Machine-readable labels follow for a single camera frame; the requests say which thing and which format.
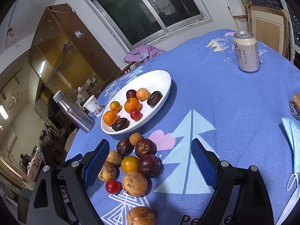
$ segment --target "table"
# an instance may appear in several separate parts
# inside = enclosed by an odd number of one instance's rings
[[[172,78],[164,106],[137,130],[156,143],[156,156],[164,170],[151,179],[151,191],[144,197],[130,197],[124,192],[110,195],[97,180],[87,194],[104,224],[125,225],[126,213],[141,205],[154,210],[157,225],[196,224],[213,190],[190,155],[193,138],[235,167],[256,165],[270,196],[274,221],[279,219],[296,188],[294,185],[287,192],[292,154],[281,118],[291,117],[289,99],[300,91],[300,71],[260,42],[260,70],[253,74],[241,71],[233,32],[212,31],[186,41],[120,77],[101,93],[99,102],[107,105],[125,84],[143,73],[166,70]],[[97,118],[91,132],[78,132],[67,159],[94,150],[102,139],[115,150],[117,143],[129,136],[105,134]],[[120,171],[118,181],[123,176]],[[231,212],[228,209],[224,219]]]

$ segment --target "silver metal bottle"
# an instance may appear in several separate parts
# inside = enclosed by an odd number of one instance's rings
[[[95,125],[95,120],[87,115],[74,101],[67,98],[62,91],[58,91],[53,99],[60,106],[64,114],[77,127],[88,133]]]

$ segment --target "aluminum can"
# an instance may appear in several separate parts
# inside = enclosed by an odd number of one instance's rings
[[[248,31],[236,32],[233,43],[238,60],[238,67],[249,73],[254,73],[260,68],[257,40],[253,33]]]

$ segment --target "red cherry tomato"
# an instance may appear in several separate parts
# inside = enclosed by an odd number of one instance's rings
[[[120,191],[120,183],[116,180],[109,180],[105,184],[105,189],[110,194],[117,194]]]
[[[133,109],[131,112],[130,112],[130,117],[133,119],[133,120],[139,120],[141,118],[141,112],[140,110],[138,109]]]

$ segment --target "metal screw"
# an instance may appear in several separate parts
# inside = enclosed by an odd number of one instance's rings
[[[257,171],[257,167],[254,166],[254,165],[252,165],[252,166],[250,167],[250,169],[251,169],[253,172],[256,172],[256,171]]]
[[[49,166],[44,166],[44,167],[43,167],[43,171],[44,171],[44,172],[47,172],[49,169],[50,169]]]
[[[72,167],[78,167],[79,166],[79,162],[78,161],[72,162],[71,166]]]
[[[229,163],[227,161],[221,161],[222,167],[228,167]]]

